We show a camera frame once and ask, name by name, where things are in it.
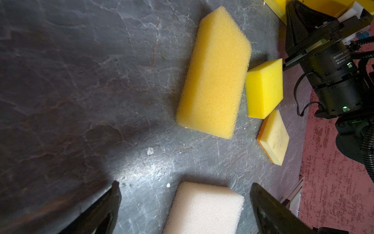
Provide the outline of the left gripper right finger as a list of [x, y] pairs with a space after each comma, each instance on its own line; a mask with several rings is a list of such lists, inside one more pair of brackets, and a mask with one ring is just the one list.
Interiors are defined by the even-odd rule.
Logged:
[[260, 234], [314, 234], [258, 183], [253, 183], [250, 200]]

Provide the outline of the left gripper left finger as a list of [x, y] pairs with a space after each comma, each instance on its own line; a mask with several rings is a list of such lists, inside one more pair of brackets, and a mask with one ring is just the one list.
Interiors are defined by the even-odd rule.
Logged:
[[62, 234], [112, 234], [118, 219], [122, 195], [119, 182], [61, 231]]

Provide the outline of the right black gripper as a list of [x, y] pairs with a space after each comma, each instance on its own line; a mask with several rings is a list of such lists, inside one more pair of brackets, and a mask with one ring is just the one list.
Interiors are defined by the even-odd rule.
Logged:
[[286, 5], [286, 71], [299, 64], [318, 97], [318, 118], [372, 118], [374, 89], [341, 41], [360, 22], [340, 23], [300, 1]]

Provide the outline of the bright yellow sponge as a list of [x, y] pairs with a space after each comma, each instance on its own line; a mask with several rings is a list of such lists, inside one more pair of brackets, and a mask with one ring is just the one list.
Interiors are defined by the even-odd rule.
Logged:
[[282, 59], [267, 61], [249, 70], [245, 94], [248, 116], [265, 119], [283, 100]]

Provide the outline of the dark yellow sponge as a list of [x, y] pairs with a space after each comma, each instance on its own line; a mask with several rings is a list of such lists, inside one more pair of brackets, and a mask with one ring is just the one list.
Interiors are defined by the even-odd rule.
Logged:
[[205, 16], [199, 24], [176, 122], [232, 138], [251, 52], [250, 41], [223, 6]]

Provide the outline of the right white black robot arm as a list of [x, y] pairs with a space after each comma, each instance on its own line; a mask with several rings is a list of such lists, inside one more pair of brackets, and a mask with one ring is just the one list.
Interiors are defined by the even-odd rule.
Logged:
[[374, 41], [365, 36], [374, 17], [353, 2], [337, 17], [300, 1], [286, 5], [288, 58], [284, 70], [300, 65], [318, 97], [317, 118], [337, 119], [337, 148], [374, 175], [374, 74], [366, 69]]

